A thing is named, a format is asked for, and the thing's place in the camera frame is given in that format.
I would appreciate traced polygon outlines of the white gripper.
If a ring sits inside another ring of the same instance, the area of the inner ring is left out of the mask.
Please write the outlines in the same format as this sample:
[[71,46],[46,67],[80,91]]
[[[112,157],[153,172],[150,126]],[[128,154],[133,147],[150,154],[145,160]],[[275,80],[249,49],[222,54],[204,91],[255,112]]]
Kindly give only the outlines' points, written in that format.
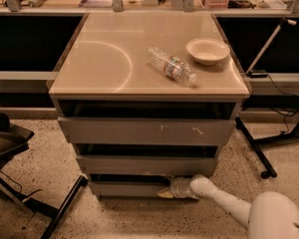
[[175,198],[192,198],[196,199],[196,195],[190,189],[190,178],[176,177],[171,183],[169,188],[165,187],[159,190],[158,197],[172,199]]

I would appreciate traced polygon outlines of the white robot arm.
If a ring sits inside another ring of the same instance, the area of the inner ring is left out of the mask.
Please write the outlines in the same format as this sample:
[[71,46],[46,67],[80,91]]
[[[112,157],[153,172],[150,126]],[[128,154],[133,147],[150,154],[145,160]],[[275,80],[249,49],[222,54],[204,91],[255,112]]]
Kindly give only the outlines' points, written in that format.
[[299,239],[299,208],[287,196],[266,191],[248,203],[203,175],[176,177],[156,193],[162,198],[208,198],[248,232],[248,239]]

